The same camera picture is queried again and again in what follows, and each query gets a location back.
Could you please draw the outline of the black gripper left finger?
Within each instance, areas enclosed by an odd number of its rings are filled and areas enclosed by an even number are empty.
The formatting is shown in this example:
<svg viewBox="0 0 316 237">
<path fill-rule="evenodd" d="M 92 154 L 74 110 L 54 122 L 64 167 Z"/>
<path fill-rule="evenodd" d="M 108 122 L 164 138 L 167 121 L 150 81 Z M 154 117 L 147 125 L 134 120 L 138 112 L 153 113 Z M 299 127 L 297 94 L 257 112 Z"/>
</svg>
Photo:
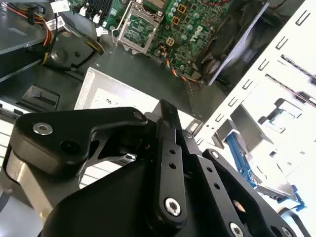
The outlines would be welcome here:
<svg viewBox="0 0 316 237">
<path fill-rule="evenodd" d="M 4 172 L 44 220 L 65 198 L 138 161 L 182 164 L 182 129 L 161 100 L 156 121 L 133 107 L 29 113 L 13 126 Z"/>
</svg>

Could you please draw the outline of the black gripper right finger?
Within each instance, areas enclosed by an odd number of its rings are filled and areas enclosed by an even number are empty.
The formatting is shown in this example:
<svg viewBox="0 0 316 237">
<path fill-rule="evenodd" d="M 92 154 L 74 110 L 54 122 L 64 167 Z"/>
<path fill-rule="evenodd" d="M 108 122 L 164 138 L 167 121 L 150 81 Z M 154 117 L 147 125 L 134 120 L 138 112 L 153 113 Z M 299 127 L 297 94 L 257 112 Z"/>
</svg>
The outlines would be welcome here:
<svg viewBox="0 0 316 237">
<path fill-rule="evenodd" d="M 182 131 L 185 164 L 205 198 L 204 221 L 216 237 L 295 237 L 297 233 L 214 149 L 201 152 Z"/>
</svg>

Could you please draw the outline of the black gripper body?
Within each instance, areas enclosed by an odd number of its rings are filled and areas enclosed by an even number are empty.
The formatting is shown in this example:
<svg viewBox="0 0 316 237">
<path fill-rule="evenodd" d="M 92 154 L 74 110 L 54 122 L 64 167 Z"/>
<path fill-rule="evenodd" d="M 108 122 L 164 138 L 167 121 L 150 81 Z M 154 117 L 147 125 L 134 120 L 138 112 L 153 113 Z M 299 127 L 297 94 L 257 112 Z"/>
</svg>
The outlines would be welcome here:
<svg viewBox="0 0 316 237">
<path fill-rule="evenodd" d="M 220 237 L 222 224 L 181 163 L 138 161 L 62 200 L 44 237 Z"/>
</svg>

